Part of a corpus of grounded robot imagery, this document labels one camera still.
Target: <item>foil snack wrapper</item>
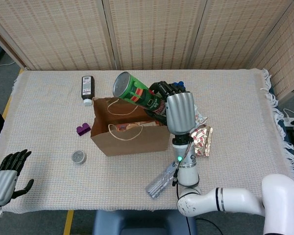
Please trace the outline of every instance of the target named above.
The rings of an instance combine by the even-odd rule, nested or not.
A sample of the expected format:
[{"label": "foil snack wrapper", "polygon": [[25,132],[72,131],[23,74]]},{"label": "foil snack wrapper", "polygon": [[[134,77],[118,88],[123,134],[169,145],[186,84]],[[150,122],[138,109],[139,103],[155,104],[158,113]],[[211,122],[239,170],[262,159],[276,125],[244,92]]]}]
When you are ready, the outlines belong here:
[{"label": "foil snack wrapper", "polygon": [[197,157],[209,156],[212,131],[213,131],[212,127],[207,125],[202,125],[196,128],[191,133],[191,137],[193,137],[194,139],[195,153]]}]

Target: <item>purple toy piece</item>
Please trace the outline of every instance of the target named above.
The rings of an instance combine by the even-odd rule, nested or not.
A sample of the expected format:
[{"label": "purple toy piece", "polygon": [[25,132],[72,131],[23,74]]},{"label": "purple toy piece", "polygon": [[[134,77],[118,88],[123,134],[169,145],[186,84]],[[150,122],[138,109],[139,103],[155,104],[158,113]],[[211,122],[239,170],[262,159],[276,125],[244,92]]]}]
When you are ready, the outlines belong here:
[{"label": "purple toy piece", "polygon": [[79,136],[84,135],[85,133],[89,132],[91,130],[91,128],[89,127],[89,125],[87,123],[83,123],[82,126],[78,126],[76,128],[76,132],[78,133]]}]

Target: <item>power cord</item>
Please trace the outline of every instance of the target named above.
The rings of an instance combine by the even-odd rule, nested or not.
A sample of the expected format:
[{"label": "power cord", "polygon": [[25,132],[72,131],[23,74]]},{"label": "power cord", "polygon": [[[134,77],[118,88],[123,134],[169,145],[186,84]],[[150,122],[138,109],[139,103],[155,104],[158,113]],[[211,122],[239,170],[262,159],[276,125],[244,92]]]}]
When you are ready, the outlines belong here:
[{"label": "power cord", "polygon": [[203,220],[203,221],[206,221],[206,222],[212,224],[213,226],[215,226],[216,229],[219,230],[220,234],[223,235],[223,232],[221,231],[221,229],[214,222],[212,222],[208,219],[204,219],[204,218],[196,218],[195,220]]},{"label": "power cord", "polygon": [[[177,199],[179,199],[179,196],[178,196],[178,187],[177,187],[178,185],[176,185],[176,197],[177,197]],[[188,217],[185,217],[186,218],[186,222],[187,222],[187,227],[188,227],[188,233],[190,234],[190,235],[192,235],[191,234],[191,228],[190,228],[190,223],[188,222]]]},{"label": "power cord", "polygon": [[286,111],[289,111],[289,112],[291,112],[291,113],[294,114],[294,111],[292,111],[292,110],[289,110],[289,109],[283,109],[283,112],[286,114],[286,117],[287,117],[287,118],[289,118],[289,115],[287,114]]},{"label": "power cord", "polygon": [[15,62],[12,62],[12,63],[10,63],[10,64],[3,64],[3,65],[0,65],[0,66],[6,66],[6,65],[12,65],[12,64],[14,64]]}]

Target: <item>paper bag handle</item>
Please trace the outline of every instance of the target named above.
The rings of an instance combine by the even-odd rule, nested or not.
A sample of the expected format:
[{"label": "paper bag handle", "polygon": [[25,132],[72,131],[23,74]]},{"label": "paper bag handle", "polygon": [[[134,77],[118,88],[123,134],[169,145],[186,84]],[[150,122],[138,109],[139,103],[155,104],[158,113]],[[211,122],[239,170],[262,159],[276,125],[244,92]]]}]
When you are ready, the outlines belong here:
[{"label": "paper bag handle", "polygon": [[121,141],[131,141],[131,140],[135,139],[136,137],[138,137],[138,136],[141,134],[141,132],[143,131],[143,126],[141,126],[141,127],[142,127],[142,128],[141,128],[141,131],[140,131],[136,136],[134,136],[134,137],[132,137],[132,138],[130,138],[130,139],[121,139],[121,138],[115,136],[115,135],[111,132],[110,126],[115,126],[115,125],[113,125],[113,124],[109,124],[109,125],[108,125],[108,129],[109,129],[110,134],[111,134],[114,138],[116,138],[116,139],[118,139],[118,140],[121,140]]},{"label": "paper bag handle", "polygon": [[128,114],[114,114],[114,113],[112,113],[112,112],[109,110],[109,107],[110,107],[111,105],[115,104],[115,103],[118,102],[118,101],[119,101],[119,99],[117,99],[116,101],[113,101],[111,104],[108,105],[108,107],[107,107],[107,111],[108,111],[108,113],[113,114],[113,115],[124,116],[124,115],[129,115],[129,114],[133,113],[133,112],[138,108],[138,106],[136,106],[136,107],[135,107],[131,112],[129,112]]}]

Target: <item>robotic hand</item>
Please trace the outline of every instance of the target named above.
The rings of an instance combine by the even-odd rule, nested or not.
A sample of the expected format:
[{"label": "robotic hand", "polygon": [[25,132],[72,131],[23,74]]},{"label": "robotic hand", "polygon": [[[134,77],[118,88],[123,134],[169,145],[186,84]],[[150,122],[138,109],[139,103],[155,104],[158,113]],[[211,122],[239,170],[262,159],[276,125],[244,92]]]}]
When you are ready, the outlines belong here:
[{"label": "robotic hand", "polygon": [[167,125],[175,135],[172,143],[176,171],[172,185],[186,187],[178,199],[178,210],[184,216],[211,211],[258,214],[265,216],[265,235],[294,235],[294,181],[285,175],[272,174],[262,180],[262,200],[244,188],[215,188],[201,195],[190,137],[196,125],[193,95],[184,86],[166,82],[154,83],[150,89],[165,100],[166,117],[148,110],[146,113]]},{"label": "robotic hand", "polygon": [[34,180],[31,179],[24,189],[15,191],[18,176],[30,154],[31,152],[28,152],[27,149],[22,152],[9,154],[3,159],[0,165],[0,219],[3,216],[1,207],[8,204],[11,199],[26,194],[33,186]]}]

